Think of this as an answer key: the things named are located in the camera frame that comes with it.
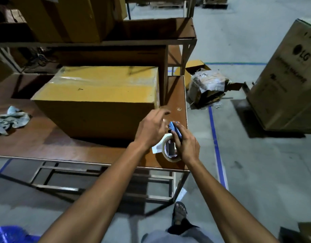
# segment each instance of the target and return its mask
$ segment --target gray cloth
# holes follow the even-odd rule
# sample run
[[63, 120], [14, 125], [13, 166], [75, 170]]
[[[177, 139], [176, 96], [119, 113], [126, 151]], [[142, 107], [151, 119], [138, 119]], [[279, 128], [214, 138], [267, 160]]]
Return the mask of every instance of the gray cloth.
[[193, 227], [181, 235], [156, 230], [144, 236], [142, 243], [224, 243], [201, 228]]
[[0, 115], [0, 134], [8, 135], [7, 130], [12, 128], [20, 128], [30, 120], [30, 115], [27, 112], [23, 112], [14, 106], [10, 106], [7, 110], [7, 114]]

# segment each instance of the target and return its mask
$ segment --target concrete floor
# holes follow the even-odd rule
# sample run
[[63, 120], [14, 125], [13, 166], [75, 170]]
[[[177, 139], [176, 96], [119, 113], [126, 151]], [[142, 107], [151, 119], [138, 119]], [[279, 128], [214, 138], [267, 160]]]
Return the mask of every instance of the concrete floor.
[[[182, 16], [182, 9], [133, 7], [132, 18]], [[267, 62], [296, 18], [311, 17], [311, 0], [229, 0], [227, 10], [196, 8], [198, 42], [191, 59], [204, 62]], [[256, 81], [264, 66], [211, 65], [235, 82]], [[275, 236], [279, 228], [297, 230], [311, 221], [311, 135], [269, 136], [249, 111], [242, 91], [228, 92], [213, 108], [221, 158], [230, 192]], [[208, 109], [188, 109], [188, 123], [201, 145], [200, 159], [216, 176], [214, 144]], [[0, 159], [0, 168], [6, 159]], [[11, 161], [3, 174], [28, 181], [39, 166], [35, 161]], [[51, 183], [88, 187], [93, 179], [55, 177]], [[219, 237], [218, 229], [192, 176], [182, 201], [191, 223]], [[164, 195], [167, 184], [139, 190]], [[0, 179], [0, 226], [19, 225], [41, 235], [70, 206], [54, 196]], [[173, 206], [152, 216], [143, 214], [157, 204], [124, 202], [103, 242], [140, 242], [151, 230], [165, 230]]]

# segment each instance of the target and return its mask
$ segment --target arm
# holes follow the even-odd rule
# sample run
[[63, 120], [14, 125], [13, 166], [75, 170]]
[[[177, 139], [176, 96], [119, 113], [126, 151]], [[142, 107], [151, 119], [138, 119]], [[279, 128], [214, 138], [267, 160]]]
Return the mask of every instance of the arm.
[[182, 142], [172, 132], [177, 150], [191, 171], [225, 242], [278, 243], [277, 239], [206, 170], [199, 160], [200, 146], [193, 134], [174, 123]]
[[163, 116], [152, 110], [138, 127], [134, 142], [43, 234], [39, 243], [100, 243], [138, 163], [165, 134]]

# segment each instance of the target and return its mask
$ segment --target foot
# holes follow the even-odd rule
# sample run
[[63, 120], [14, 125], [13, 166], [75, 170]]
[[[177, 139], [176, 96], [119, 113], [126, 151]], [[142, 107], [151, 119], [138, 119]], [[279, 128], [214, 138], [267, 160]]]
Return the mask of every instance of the foot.
[[180, 225], [182, 220], [187, 217], [186, 207], [182, 202], [176, 202], [172, 213], [172, 225]]

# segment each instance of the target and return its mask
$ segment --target cloth rag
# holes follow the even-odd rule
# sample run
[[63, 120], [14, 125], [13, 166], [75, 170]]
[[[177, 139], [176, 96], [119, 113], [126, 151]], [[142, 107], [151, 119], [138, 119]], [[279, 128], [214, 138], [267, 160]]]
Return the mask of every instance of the cloth rag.
[[0, 115], [0, 134], [8, 135], [7, 130], [10, 127], [15, 129], [23, 127], [27, 125], [30, 119], [30, 115], [27, 112], [10, 106], [7, 110], [7, 114]]

